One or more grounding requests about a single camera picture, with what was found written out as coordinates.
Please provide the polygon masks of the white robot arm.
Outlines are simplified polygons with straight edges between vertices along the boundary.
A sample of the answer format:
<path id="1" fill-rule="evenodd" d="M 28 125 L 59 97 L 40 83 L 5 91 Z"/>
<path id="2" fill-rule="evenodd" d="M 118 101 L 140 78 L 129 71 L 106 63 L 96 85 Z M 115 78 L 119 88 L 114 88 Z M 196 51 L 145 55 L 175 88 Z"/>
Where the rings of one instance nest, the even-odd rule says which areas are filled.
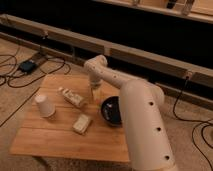
<path id="1" fill-rule="evenodd" d="M 102 80 L 119 89 L 119 110 L 134 171 L 179 171 L 160 114 L 164 92 L 145 79 L 107 67 L 98 55 L 84 63 L 90 85 Z"/>

